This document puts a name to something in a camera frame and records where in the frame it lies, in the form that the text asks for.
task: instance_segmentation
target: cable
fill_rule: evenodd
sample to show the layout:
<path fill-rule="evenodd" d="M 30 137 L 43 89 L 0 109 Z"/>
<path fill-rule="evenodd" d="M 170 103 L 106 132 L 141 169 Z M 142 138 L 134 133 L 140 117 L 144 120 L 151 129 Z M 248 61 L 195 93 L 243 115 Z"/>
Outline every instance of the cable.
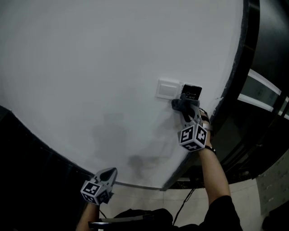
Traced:
<path fill-rule="evenodd" d="M 185 199 L 184 202 L 182 203 L 182 206 L 181 206 L 181 208 L 179 209 L 179 211 L 177 212 L 176 217 L 175 217 L 175 220 L 173 221 L 173 224 L 172 224 L 172 225 L 175 225 L 175 222 L 176 222 L 176 220 L 177 220 L 177 217 L 178 217 L 180 211 L 182 210 L 182 207 L 184 207 L 185 203 L 190 199 L 190 197 L 191 197 L 191 195 L 193 194 L 194 191 L 195 191 L 195 189 L 192 189 L 192 190 L 189 192 L 189 194 L 186 196 L 186 199 Z"/>
<path fill-rule="evenodd" d="M 105 215 L 104 215 L 104 213 L 103 212 L 101 212 L 101 210 L 99 210 L 100 211 L 100 213 L 104 216 L 104 218 L 107 218 Z"/>

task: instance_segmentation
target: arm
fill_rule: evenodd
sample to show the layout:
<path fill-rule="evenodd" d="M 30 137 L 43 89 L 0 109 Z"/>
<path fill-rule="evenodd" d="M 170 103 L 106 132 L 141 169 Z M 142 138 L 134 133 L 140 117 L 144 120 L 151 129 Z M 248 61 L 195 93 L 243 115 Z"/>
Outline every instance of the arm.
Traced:
<path fill-rule="evenodd" d="M 210 143 L 210 132 L 208 132 L 206 145 L 212 146 Z M 226 175 L 222 169 L 216 155 L 206 148 L 199 151 L 202 163 L 205 188 L 209 198 L 209 204 L 222 196 L 230 196 L 230 188 Z"/>
<path fill-rule="evenodd" d="M 77 225 L 76 231 L 90 231 L 88 222 L 96 222 L 98 219 L 99 206 L 88 203 Z"/>

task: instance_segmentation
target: white panel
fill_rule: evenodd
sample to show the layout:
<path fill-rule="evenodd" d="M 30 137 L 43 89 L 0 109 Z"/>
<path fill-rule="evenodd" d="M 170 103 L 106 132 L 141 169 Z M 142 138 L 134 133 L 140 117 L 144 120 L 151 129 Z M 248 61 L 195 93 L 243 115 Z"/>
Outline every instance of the white panel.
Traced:
<path fill-rule="evenodd" d="M 252 105 L 260 107 L 260 108 L 263 108 L 267 111 L 273 111 L 273 107 L 269 106 L 268 104 L 265 104 L 261 101 L 258 101 L 256 99 L 253 99 L 251 97 L 248 97 L 248 96 L 245 96 L 242 94 L 239 95 L 238 100 L 245 102 L 245 103 L 252 104 Z"/>
<path fill-rule="evenodd" d="M 180 82 L 173 79 L 159 79 L 156 97 L 175 99 L 180 91 Z"/>
<path fill-rule="evenodd" d="M 278 112 L 278 115 L 281 116 L 282 113 L 283 113 L 283 111 L 279 111 L 279 112 Z M 285 114 L 285 115 L 284 115 L 284 118 L 289 120 L 289 115 Z"/>
<path fill-rule="evenodd" d="M 262 75 L 258 74 L 256 71 L 250 69 L 248 75 L 251 78 L 259 81 L 261 84 L 265 85 L 266 87 L 268 87 L 272 91 L 274 91 L 276 94 L 278 94 L 278 95 L 281 94 L 281 90 L 279 90 L 279 88 L 277 88 L 273 83 L 271 83 L 269 80 L 264 78 Z"/>

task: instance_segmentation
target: white wall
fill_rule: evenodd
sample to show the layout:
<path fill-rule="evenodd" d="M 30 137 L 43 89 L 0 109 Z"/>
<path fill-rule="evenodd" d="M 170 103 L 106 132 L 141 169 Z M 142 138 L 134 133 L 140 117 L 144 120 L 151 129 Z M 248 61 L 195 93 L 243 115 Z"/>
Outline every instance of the white wall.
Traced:
<path fill-rule="evenodd" d="M 160 77 L 203 87 L 210 114 L 229 78 L 240 0 L 18 0 L 0 7 L 0 104 L 81 167 L 162 187 L 186 155 Z"/>

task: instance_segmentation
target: tiled floor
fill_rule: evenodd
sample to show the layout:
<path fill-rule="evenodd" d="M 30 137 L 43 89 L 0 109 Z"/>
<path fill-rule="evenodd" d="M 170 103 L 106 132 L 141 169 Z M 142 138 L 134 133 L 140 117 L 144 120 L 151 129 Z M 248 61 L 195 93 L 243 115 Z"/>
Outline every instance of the tiled floor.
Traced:
<path fill-rule="evenodd" d="M 260 201 L 256 180 L 246 180 L 230 185 L 232 199 L 244 231 L 261 231 L 264 216 L 261 216 Z M 167 209 L 176 216 L 189 189 L 169 189 L 166 192 L 137 189 L 114 185 L 115 193 L 109 204 L 100 209 L 107 217 L 131 208 L 143 210 Z M 208 211 L 208 198 L 205 189 L 196 189 L 180 212 L 176 225 L 200 224 Z"/>

